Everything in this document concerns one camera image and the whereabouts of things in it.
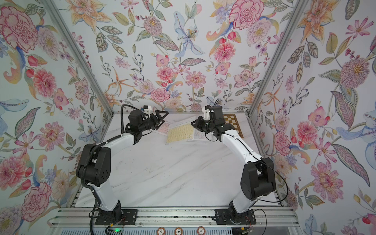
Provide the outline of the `pink keyboard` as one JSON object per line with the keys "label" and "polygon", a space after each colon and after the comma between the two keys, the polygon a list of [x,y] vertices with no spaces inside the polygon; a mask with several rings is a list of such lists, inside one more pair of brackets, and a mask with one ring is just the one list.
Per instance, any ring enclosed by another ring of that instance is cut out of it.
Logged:
{"label": "pink keyboard", "polygon": [[167,136],[168,135],[169,126],[170,126],[170,123],[169,122],[165,122],[165,123],[162,124],[161,127],[159,127],[159,129],[156,132],[158,134]]}

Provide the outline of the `yellow keyboard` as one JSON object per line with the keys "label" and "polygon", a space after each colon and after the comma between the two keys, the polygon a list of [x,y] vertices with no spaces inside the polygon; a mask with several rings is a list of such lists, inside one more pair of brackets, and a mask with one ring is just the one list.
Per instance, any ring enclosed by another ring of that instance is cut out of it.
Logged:
{"label": "yellow keyboard", "polygon": [[175,142],[189,141],[194,136],[194,128],[190,123],[185,123],[177,126],[170,125],[167,131],[167,144]]}

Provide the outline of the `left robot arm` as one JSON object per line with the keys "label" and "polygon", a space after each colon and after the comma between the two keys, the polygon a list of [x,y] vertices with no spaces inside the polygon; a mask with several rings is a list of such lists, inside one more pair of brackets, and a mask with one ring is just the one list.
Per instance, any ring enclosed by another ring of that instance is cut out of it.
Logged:
{"label": "left robot arm", "polygon": [[145,131],[158,130],[167,115],[167,111],[157,110],[153,113],[146,108],[133,110],[128,115],[128,124],[124,123],[123,116],[120,117],[119,135],[99,144],[84,146],[76,176],[82,186],[91,191],[102,211],[113,212],[121,207],[108,182],[112,156],[137,144]]}

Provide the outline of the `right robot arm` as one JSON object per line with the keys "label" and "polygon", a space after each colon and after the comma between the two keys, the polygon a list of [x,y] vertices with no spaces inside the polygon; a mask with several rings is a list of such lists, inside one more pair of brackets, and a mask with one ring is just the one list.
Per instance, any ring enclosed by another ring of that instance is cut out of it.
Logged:
{"label": "right robot arm", "polygon": [[191,125],[200,132],[211,133],[243,164],[241,193],[230,203],[230,209],[236,214],[245,213],[262,197],[275,191],[274,163],[251,149],[234,126],[225,121],[221,106],[207,105],[202,111],[203,116],[199,116]]}

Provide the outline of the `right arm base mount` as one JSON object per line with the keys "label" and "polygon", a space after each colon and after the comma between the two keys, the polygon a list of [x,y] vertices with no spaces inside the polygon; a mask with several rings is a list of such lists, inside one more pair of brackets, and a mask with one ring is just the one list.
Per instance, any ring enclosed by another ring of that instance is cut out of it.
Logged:
{"label": "right arm base mount", "polygon": [[227,209],[215,209],[215,215],[212,220],[217,225],[256,225],[256,217],[252,209],[238,213],[235,209],[233,201],[230,202]]}

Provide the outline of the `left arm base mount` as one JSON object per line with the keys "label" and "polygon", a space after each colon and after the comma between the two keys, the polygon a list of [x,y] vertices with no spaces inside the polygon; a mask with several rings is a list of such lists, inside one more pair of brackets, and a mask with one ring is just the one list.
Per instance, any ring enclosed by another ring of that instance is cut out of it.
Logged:
{"label": "left arm base mount", "polygon": [[122,209],[121,202],[118,200],[112,211],[99,209],[95,225],[135,225],[137,215],[137,209]]}

